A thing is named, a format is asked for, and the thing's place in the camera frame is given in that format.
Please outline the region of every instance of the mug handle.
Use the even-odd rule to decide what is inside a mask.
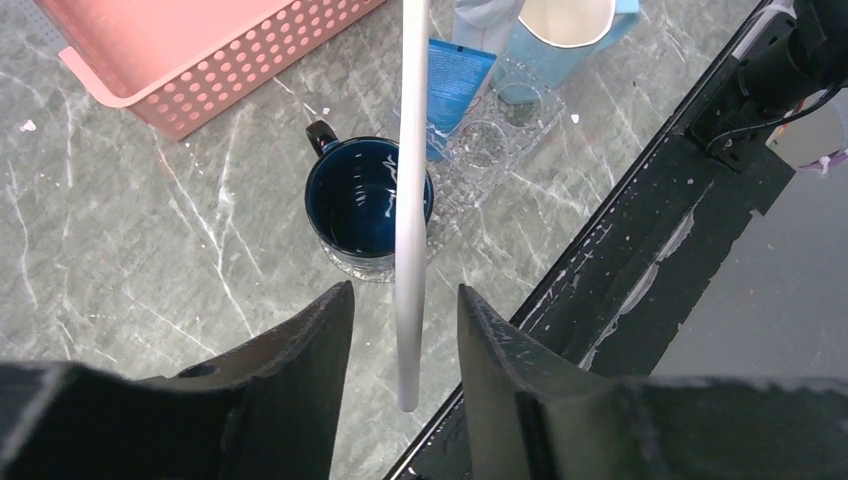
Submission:
[[[324,120],[318,120],[306,127],[306,138],[319,157],[339,143],[336,132]]]

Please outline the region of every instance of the pink plastic basket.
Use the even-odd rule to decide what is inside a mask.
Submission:
[[[180,140],[385,0],[36,0],[100,103]]]

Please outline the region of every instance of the blue label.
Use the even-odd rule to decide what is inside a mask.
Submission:
[[[427,122],[427,157],[438,153],[462,121],[474,94],[483,84],[496,55],[430,39]]]

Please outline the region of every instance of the gray marble surface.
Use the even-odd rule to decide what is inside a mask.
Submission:
[[[381,476],[459,381],[457,284],[511,315],[756,3],[647,0],[640,25],[569,78],[562,121],[428,267],[412,414],[395,406],[392,287],[354,283],[333,478]],[[434,36],[452,8],[434,2]],[[175,144],[97,104],[0,2],[0,357],[172,375],[346,279],[302,208],[302,131],[323,116],[344,136],[385,132],[400,19],[390,0]]]

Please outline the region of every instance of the black cable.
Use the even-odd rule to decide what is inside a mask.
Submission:
[[[828,91],[824,93],[816,103],[810,105],[809,108],[804,109],[801,112],[798,112],[794,115],[790,115],[788,117],[780,118],[777,120],[772,120],[771,122],[763,123],[760,125],[752,125],[750,127],[737,128],[736,130],[731,130],[729,132],[722,133],[721,135],[716,136],[714,139],[710,140],[710,143],[707,144],[706,152],[710,154],[712,152],[713,147],[716,144],[723,144],[728,140],[732,140],[734,138],[739,138],[741,136],[750,134],[752,132],[759,132],[760,130],[768,130],[769,128],[776,128],[781,125],[786,125],[787,123],[794,122],[795,120],[799,120],[801,118],[806,117],[807,115],[812,114],[816,110],[823,107],[827,102],[829,102],[833,97],[839,93],[841,87],[831,87]]]

